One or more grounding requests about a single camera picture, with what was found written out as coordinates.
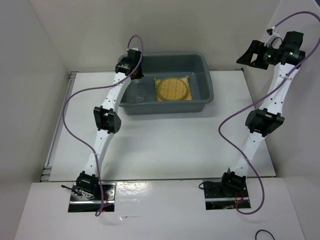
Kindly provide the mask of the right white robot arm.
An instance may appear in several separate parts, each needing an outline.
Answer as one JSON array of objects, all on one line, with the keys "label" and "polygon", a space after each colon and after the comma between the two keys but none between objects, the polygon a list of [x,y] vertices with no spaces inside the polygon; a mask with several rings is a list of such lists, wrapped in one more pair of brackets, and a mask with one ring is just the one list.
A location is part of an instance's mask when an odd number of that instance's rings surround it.
[{"label": "right white robot arm", "polygon": [[273,43],[280,35],[273,29],[268,29],[267,32],[269,38],[266,42],[253,40],[248,50],[236,61],[238,64],[262,70],[273,65],[274,73],[261,106],[252,110],[246,118],[248,136],[240,148],[237,163],[222,175],[219,191],[225,197],[238,194],[244,189],[249,166],[260,144],[267,135],[284,123],[283,104],[293,78],[299,71],[298,64],[306,57],[305,51],[300,49],[303,33],[287,32],[279,47],[274,48]]}]

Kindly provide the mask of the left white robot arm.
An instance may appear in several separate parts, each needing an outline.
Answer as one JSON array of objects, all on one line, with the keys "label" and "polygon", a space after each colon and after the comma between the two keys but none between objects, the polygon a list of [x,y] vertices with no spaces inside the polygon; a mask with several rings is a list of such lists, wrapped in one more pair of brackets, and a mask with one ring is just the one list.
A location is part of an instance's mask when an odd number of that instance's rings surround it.
[{"label": "left white robot arm", "polygon": [[106,98],[100,106],[93,109],[97,127],[93,145],[94,152],[90,154],[84,170],[76,179],[76,187],[88,200],[99,199],[104,196],[99,185],[99,171],[113,136],[121,128],[122,121],[118,116],[118,108],[125,90],[132,79],[143,77],[142,56],[142,52],[137,48],[127,50],[127,56],[123,57],[115,66],[112,87],[109,89]]}]

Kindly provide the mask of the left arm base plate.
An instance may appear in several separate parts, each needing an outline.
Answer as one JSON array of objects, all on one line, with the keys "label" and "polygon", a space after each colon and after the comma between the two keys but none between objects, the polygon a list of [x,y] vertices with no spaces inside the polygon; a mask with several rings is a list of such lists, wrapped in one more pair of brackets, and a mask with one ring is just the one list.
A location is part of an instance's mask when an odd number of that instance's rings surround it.
[{"label": "left arm base plate", "polygon": [[[115,182],[103,182],[103,209],[102,212],[114,212],[115,211],[115,198],[116,198],[116,186]],[[61,185],[63,189],[70,191],[68,212],[69,213],[89,213],[96,212],[101,206],[100,189],[97,190],[97,196],[92,193],[86,193],[76,187],[73,183],[72,187]]]}]

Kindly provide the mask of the clear glass cup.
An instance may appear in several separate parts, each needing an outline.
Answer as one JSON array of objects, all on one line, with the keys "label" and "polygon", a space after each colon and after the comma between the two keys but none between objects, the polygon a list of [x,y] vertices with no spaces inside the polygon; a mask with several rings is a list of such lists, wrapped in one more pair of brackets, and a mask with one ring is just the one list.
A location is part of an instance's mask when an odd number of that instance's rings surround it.
[{"label": "clear glass cup", "polygon": [[145,91],[143,89],[137,88],[133,93],[133,102],[140,104],[145,102]]}]

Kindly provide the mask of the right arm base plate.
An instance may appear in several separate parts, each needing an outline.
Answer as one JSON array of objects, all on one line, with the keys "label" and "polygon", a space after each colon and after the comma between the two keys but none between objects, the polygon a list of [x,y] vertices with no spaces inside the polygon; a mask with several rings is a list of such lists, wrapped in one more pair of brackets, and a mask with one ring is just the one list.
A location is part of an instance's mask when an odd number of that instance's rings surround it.
[{"label": "right arm base plate", "polygon": [[238,204],[239,209],[250,209],[251,203],[247,185],[241,190],[223,187],[220,181],[204,180],[198,185],[203,191],[205,209],[209,210],[232,210]]}]

